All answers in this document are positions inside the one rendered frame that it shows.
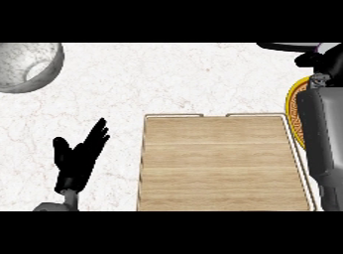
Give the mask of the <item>yellow patterned plate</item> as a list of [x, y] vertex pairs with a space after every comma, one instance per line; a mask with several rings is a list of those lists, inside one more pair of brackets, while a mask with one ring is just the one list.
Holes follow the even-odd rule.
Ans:
[[287, 96], [286, 96], [286, 105], [284, 105], [286, 116], [287, 116], [289, 125], [292, 128], [292, 133], [293, 133], [295, 139], [296, 139], [301, 147], [305, 147], [305, 140], [304, 140], [302, 121], [301, 121], [299, 112], [298, 112], [296, 97], [298, 97], [299, 92], [307, 90], [308, 83], [309, 83], [309, 77], [305, 77], [292, 86]]

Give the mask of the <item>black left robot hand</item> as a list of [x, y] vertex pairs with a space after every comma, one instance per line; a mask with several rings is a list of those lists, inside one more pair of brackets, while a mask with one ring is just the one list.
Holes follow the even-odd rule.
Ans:
[[87, 139], [73, 148], [63, 137], [54, 139], [56, 165], [60, 169], [56, 192], [73, 190], [81, 193], [95, 166], [95, 161], [110, 139], [107, 121], [104, 118], [95, 123]]

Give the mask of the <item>white marble bowl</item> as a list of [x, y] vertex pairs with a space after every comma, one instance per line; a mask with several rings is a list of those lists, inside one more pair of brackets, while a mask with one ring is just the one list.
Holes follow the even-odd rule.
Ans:
[[44, 88], [58, 77], [64, 61], [61, 43], [0, 43], [0, 92]]

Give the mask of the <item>wooden tray with white rim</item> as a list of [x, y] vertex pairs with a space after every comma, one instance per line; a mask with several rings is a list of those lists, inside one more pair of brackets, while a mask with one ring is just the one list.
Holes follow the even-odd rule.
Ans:
[[286, 115], [149, 114], [137, 209], [314, 211]]

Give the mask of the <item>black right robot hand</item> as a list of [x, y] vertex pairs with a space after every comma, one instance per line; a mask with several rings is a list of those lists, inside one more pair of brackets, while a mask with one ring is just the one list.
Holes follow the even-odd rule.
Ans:
[[343, 43], [258, 43], [268, 50], [299, 52], [299, 67], [312, 67], [329, 76], [327, 86], [343, 87]]

